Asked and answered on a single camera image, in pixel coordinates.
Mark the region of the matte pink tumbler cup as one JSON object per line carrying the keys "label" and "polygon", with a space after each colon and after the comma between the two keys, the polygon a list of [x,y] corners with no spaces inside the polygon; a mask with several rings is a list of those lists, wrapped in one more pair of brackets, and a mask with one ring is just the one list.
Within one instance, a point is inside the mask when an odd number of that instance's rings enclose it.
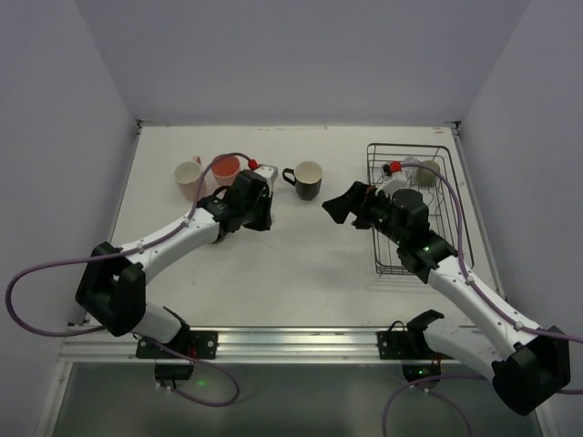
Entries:
{"label": "matte pink tumbler cup", "polygon": [[230,186],[240,173],[240,160],[236,156],[227,156],[214,162],[210,169],[219,187]]}

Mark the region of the glossy black handled mug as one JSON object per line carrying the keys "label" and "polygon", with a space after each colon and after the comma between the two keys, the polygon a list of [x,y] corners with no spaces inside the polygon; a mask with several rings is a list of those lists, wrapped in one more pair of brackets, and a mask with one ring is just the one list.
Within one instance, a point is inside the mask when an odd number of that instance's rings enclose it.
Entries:
{"label": "glossy black handled mug", "polygon": [[319,164],[313,161],[304,161],[295,168],[285,168],[281,177],[294,186],[297,196],[301,200],[314,200],[321,189],[323,172]]}

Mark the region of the clear glass cup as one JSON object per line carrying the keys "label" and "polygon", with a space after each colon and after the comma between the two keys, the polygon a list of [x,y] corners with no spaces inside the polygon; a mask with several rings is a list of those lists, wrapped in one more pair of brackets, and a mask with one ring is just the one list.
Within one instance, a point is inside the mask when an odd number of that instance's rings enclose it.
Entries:
{"label": "clear glass cup", "polygon": [[409,178],[414,178],[420,161],[415,157],[407,157],[402,161],[403,172]]}

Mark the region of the grey-beige speckled cup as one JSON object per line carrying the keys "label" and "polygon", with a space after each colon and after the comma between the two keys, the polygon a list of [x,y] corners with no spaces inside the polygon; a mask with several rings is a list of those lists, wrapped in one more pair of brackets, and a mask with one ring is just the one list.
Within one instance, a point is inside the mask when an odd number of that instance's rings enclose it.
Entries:
{"label": "grey-beige speckled cup", "polygon": [[420,187],[429,188],[435,185],[440,173],[440,166],[433,160],[426,160],[416,170],[416,182]]}

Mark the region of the glossy pink handled mug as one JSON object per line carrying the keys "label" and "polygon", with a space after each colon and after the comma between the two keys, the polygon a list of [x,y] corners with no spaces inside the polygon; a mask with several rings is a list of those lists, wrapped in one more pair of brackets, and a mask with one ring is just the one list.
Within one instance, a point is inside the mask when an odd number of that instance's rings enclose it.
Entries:
{"label": "glossy pink handled mug", "polygon": [[174,170],[174,179],[181,194],[193,201],[206,195],[206,181],[202,176],[203,167],[199,156],[183,161]]}

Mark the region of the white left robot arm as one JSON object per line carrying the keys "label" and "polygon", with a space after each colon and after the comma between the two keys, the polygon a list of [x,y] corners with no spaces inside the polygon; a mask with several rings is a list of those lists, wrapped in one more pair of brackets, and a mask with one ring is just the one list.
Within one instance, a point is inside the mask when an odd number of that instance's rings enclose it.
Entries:
{"label": "white left robot arm", "polygon": [[168,344],[188,329],[175,312],[147,302],[147,285],[195,249],[241,228],[271,228],[278,169],[243,170],[221,197],[202,198],[196,210],[143,239],[116,248],[95,247],[77,288],[76,301],[113,336],[133,333]]}

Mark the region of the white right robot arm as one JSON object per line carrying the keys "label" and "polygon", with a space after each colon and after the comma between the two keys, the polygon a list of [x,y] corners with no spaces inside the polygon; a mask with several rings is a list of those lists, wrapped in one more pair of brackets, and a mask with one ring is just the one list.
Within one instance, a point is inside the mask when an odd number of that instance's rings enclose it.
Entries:
{"label": "white right robot arm", "polygon": [[526,416],[569,384],[566,334],[556,326],[542,328],[471,272],[455,248],[431,230],[421,193],[402,188],[385,195],[355,182],[322,206],[337,224],[354,215],[355,228],[375,229],[393,241],[403,266],[475,324],[478,334],[437,318],[421,334],[430,350],[491,381],[510,410]]}

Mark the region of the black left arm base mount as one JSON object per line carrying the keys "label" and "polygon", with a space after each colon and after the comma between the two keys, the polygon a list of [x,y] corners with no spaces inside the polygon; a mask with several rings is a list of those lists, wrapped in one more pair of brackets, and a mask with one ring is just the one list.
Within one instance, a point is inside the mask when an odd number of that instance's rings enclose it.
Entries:
{"label": "black left arm base mount", "polygon": [[[193,359],[214,360],[218,348],[219,334],[215,330],[192,330],[183,320],[177,336],[166,344],[166,347]],[[139,359],[175,359],[175,356],[155,346],[148,340],[139,340],[136,350]],[[169,383],[174,388],[188,381],[194,372],[194,365],[186,364],[155,364],[154,379],[156,382]]]}

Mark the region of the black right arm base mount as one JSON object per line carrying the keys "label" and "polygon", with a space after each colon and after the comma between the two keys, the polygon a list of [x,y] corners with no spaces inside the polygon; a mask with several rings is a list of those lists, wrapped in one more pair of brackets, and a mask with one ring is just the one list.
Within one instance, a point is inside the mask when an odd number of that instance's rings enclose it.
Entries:
{"label": "black right arm base mount", "polygon": [[394,321],[387,329],[379,330],[376,347],[381,361],[400,361],[402,374],[407,381],[442,374],[444,355],[431,350],[424,339],[429,324],[445,316],[436,310],[427,310],[403,323]]}

